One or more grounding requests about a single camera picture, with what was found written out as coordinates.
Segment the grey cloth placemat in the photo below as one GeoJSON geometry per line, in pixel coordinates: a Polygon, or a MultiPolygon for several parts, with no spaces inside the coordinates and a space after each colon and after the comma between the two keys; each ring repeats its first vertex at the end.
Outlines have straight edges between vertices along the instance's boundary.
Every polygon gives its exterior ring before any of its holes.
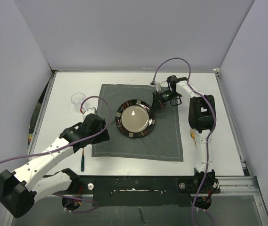
{"type": "Polygon", "coordinates": [[[158,161],[183,161],[178,107],[167,105],[155,113],[155,127],[145,137],[129,138],[115,123],[118,108],[126,101],[139,99],[152,103],[155,88],[143,85],[102,84],[97,113],[102,118],[111,116],[108,133],[110,140],[92,146],[92,156],[125,157],[158,161]]]}

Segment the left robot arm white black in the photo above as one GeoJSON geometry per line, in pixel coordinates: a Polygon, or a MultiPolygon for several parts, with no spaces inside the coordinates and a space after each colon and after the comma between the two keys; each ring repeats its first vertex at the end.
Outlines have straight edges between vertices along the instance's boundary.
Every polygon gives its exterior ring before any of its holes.
{"type": "Polygon", "coordinates": [[[71,169],[44,176],[78,150],[109,139],[105,119],[94,113],[85,115],[82,122],[66,128],[40,156],[12,172],[0,173],[0,203],[13,217],[20,218],[44,197],[65,190],[75,193],[79,176],[71,169]]]}

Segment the clear drinking glass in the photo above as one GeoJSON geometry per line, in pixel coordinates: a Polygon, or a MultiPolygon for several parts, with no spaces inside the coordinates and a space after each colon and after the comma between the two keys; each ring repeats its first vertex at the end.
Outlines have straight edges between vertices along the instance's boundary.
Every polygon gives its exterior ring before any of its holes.
{"type": "Polygon", "coordinates": [[[77,111],[80,111],[81,110],[81,104],[85,99],[86,99],[86,96],[83,93],[77,92],[77,93],[74,93],[71,96],[71,103],[73,104],[74,108],[77,111]]]}

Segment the dark rimmed dinner plate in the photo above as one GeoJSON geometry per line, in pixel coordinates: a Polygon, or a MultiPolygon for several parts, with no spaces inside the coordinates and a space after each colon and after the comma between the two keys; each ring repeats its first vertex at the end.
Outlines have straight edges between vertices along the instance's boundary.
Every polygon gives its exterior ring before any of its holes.
{"type": "Polygon", "coordinates": [[[155,127],[155,115],[150,105],[139,99],[124,102],[115,115],[118,130],[126,137],[136,139],[147,136],[155,127]]]}

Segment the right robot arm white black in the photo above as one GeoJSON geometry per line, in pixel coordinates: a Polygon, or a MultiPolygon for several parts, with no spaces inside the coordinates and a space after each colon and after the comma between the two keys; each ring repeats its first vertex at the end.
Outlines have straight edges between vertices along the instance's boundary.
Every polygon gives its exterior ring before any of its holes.
{"type": "Polygon", "coordinates": [[[186,77],[169,76],[167,85],[166,90],[161,90],[157,85],[156,91],[152,93],[153,101],[150,112],[155,113],[174,100],[179,101],[178,105],[181,104],[183,98],[188,102],[188,123],[197,151],[195,170],[199,173],[207,173],[213,169],[211,140],[216,128],[214,97],[202,94],[186,77]]]}

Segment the gold fork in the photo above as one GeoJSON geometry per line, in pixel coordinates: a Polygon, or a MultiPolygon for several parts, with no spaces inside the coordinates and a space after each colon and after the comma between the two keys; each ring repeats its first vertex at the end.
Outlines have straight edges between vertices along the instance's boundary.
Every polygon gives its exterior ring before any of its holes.
{"type": "Polygon", "coordinates": [[[194,130],[192,128],[190,128],[190,136],[194,140],[195,146],[197,146],[196,135],[195,135],[195,132],[194,132],[194,130]]]}

